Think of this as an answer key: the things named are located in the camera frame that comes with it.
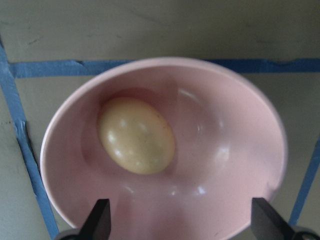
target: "egg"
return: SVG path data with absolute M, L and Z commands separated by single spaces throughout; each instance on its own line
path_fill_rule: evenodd
M 102 106 L 97 130 L 108 155 L 136 174 L 164 170 L 175 153 L 175 137 L 165 118 L 150 104 L 132 97 L 117 97 Z

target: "pink bowl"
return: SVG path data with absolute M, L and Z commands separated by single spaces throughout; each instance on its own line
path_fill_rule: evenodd
M 116 96 L 150 103 L 171 125 L 175 157 L 161 173 L 128 172 L 102 148 L 97 114 Z M 72 227 L 110 199 L 111 240 L 231 238 L 249 226 L 252 197 L 274 197 L 286 165 L 267 98 L 224 67 L 179 57 L 124 64 L 81 86 L 51 120 L 40 160 L 49 199 Z

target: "blue tape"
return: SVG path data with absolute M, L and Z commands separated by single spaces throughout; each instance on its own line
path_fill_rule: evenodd
M 28 171 L 33 192 L 42 213 L 44 223 L 47 227 L 51 239 L 58 233 L 58 227 L 52 212 L 46 190 L 42 183 L 37 162 L 31 148 L 28 132 L 26 128 L 26 116 L 22 107 L 15 79 L 9 71 L 7 56 L 0 45 L 0 85 L 9 108 L 16 138 L 20 146 L 23 160 Z
M 320 59 L 298 59 L 277 63 L 265 59 L 217 59 L 207 60 L 237 73 L 307 73 L 320 72 Z M 12 63 L 9 69 L 14 78 L 37 78 L 50 76 L 98 75 L 128 60 L 110 61 L 43 61 Z
M 300 214 L 302 212 L 302 209 L 305 205 L 305 202 L 307 200 L 307 196 L 309 194 L 311 185 L 315 179 L 315 176 L 317 174 L 317 170 L 320 165 L 320 137 L 317 140 L 314 151 L 309 163 L 309 166 L 306 170 L 306 173 L 304 175 L 303 182 L 300 187 L 300 191 L 298 193 L 298 196 L 295 200 L 295 204 L 293 207 L 293 210 L 291 212 L 289 224 L 291 226 L 296 226 L 298 223 L 298 219 L 300 217 Z

